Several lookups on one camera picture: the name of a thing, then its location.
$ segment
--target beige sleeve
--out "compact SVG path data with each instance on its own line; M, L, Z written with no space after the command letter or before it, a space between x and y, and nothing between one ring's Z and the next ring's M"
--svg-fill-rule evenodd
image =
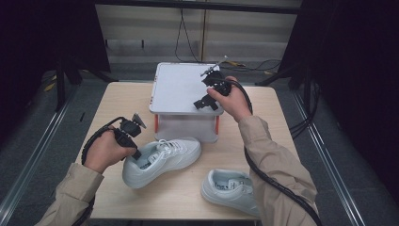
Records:
M73 225L85 212L103 178L96 171L72 163L56 188L56 200L36 225Z
M238 123L248 155L256 166L281 185L290 188L316 210L316 187L309 172L290 151L271 139L267 122L251 116ZM296 202L250 172L263 225L315 225Z

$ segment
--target black cable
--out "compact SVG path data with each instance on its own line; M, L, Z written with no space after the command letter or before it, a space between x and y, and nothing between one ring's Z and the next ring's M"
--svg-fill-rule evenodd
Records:
M313 81L313 104L314 104L313 110L311 111L311 113L308 115L308 117L304 121L302 121L299 124L290 128L291 135L293 136L293 139L296 139L303 131L305 131L305 129L309 126L309 124L311 124L311 122L314 118L314 115L317 111L319 98L320 98L320 89L316 85L316 83Z
M252 109L252 103L249 100L249 97L247 95L247 92L244 90L244 88L241 86L241 84L239 84L236 81L230 80L230 79L225 79L224 81L226 81L227 83L230 83L232 85L235 85L236 87L238 87L244 94L246 100L247 100L247 105L249 108L249 111L251 114L253 114L253 109ZM265 174L263 171L261 171L256 164L253 162L253 160L250 158L248 152L247 152L247 148L244 147L244 154L246 156L246 160L250 166L250 168L261 178L263 179L265 182L267 182L268 184L270 184L272 187L278 189L279 191L281 191L283 194L285 194L286 196L288 196L289 198L291 198L294 202L296 202L297 204L299 204L310 216L311 218L314 220L314 222L316 223L317 226L321 226L322 222L320 220L320 218L318 217L317 213L314 211L314 209L300 196L297 196L292 190L290 190L288 187L285 187L283 185L281 185L279 182L273 180L272 178L270 178L269 176L267 176L267 174Z
M114 120L110 121L109 123L105 124L103 127L101 127L99 130L97 130L97 132L94 133L94 135L92 135L88 141L86 142L83 150L82 150L82 156L81 156L81 160L82 160L82 165L85 164L86 162L86 157L88 156L88 149L91 147L91 145L94 143L94 141L100 137L105 131L111 130L109 128L109 126L111 124L113 124L115 121L118 120L126 120L123 117L117 117ZM74 224L72 226L80 226L82 225L89 217L91 212L93 211L93 206L96 200L96 196L94 195L93 199L91 199L90 202L88 202L88 207L85 209L85 211L83 212L82 216L77 219Z
M178 46L179 46L179 39L180 39L180 31L181 31L182 25L183 25L183 27L184 27L184 32L185 32L185 36L186 36L187 42L188 42L188 47L190 48L191 55L192 55L193 58L195 59L194 62L200 63L200 61L197 60L197 58L196 58L196 56L195 56L195 54L194 54L194 52L193 52L193 49L191 48L190 39L188 38L187 29L186 29L186 27L185 27L185 22L184 22L184 17L183 17L183 9L182 9L182 8L180 8L180 15L181 15L181 19L180 19L179 32L178 32L178 35L177 35L176 46L175 46L175 56L176 56L176 58L179 59L181 62L184 62L184 63L191 63L191 62L193 62L193 61L191 61L191 60L182 60L182 59L180 59L180 58L178 57L178 55L177 55L177 49L178 49Z
M270 68L261 69L261 67L262 67L262 65L263 65L264 63L272 62L272 61L277 61L278 63L277 63L276 65L270 67ZM222 67L222 66L219 66L219 67L220 67L220 69L224 69L224 70L231 70L231 71L243 72L243 73L244 73L244 72L252 72L252 71L267 71L267 70L272 70L272 69L277 68L277 67L280 65L280 63L281 63L281 60L279 60L279 59L267 59L267 60L265 60L265 61L262 61L261 64L258 65L256 68L248 68L248 67L236 68L236 67Z

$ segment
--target black handheld controller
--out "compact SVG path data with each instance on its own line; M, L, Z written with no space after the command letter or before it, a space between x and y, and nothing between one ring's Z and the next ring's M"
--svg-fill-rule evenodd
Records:
M207 87L213 87L216 91L218 91L223 96L228 96L231 91L231 84L224 80L224 76L220 71L210 70L206 73L206 78L202 80L202 82ZM209 94L206 94L202 99L196 101L194 106L197 109L203 108L205 106L210 106L214 111L218 109L216 100L212 98Z
M111 129L109 126L113 124L115 121L121 120L120 128ZM141 134L141 127L147 128L144 122L140 119L138 114L135 113L132 120L129 121L123 117L117 117L116 119L110 121L103 127L101 127L93 136L88 140L85 144L85 147L82 151L82 164L85 164L86 157L88 155L88 149L93 144L96 138L100 137L105 131L113 130L115 135L115 140L118 144L122 147L132 147L137 149L137 145L132 141L131 137L136 137L137 135ZM137 160L141 156L141 152L139 150L133 155L133 158Z

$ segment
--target gray floor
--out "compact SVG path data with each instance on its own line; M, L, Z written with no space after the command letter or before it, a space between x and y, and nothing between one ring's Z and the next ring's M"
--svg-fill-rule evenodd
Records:
M163 56L153 60L156 51L146 49L150 55L143 56L140 60L148 62L129 62L122 54L113 49L111 68L112 77L122 80L151 81L156 71L156 65L162 61L178 61L174 56L173 46L168 46ZM183 57L189 59L188 52L184 51ZM260 61L244 62L249 67L260 65ZM269 61L263 67L274 67L277 61ZM224 74L237 76L239 81L248 85L264 80L270 75L262 71L237 72L222 69ZM28 184L21 200L15 208L8 225L33 225L45 212L54 199L56 185L64 177L68 166L74 162L87 130L91 124L99 102L106 88L106 83L89 73L83 73L84 81L78 87L67 86L67 93L76 89L71 105L59 124L55 135L46 149L32 180ZM288 89L289 79L280 79L273 83L279 97L284 116L289 126L300 121L298 107L293 93ZM54 116L56 107L56 90L44 92L43 87L27 108L26 115L17 130L12 133L8 142L2 144L0 153L0 200L2 201L9 192L12 184L22 171L24 164L39 143L41 135L45 132L48 123ZM338 123L321 98L315 116L317 126L326 144L331 158L337 166L343 181L354 199L365 225L393 226L399 225L399 210L391 199L385 187L378 181L369 164L353 148L344 131L340 130ZM313 181L319 191L317 206L320 218L324 225L362 225L351 222L350 217L343 207L334 184L331 182L325 164L317 152L308 131L295 139L295 146L304 166L310 171ZM187 221L115 221L93 220L93 225L252 225L253 222L244 221L218 221L218 222L187 222Z

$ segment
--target shoe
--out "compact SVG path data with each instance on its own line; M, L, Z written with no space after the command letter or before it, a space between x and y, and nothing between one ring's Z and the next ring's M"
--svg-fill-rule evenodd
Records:
M200 142L193 137L160 139L138 149L141 156L137 160L128 156L123 164L123 181L132 188L146 186L164 172L190 166L201 152Z
M201 195L208 202L259 216L252 182L249 175L242 171L211 170L202 183Z

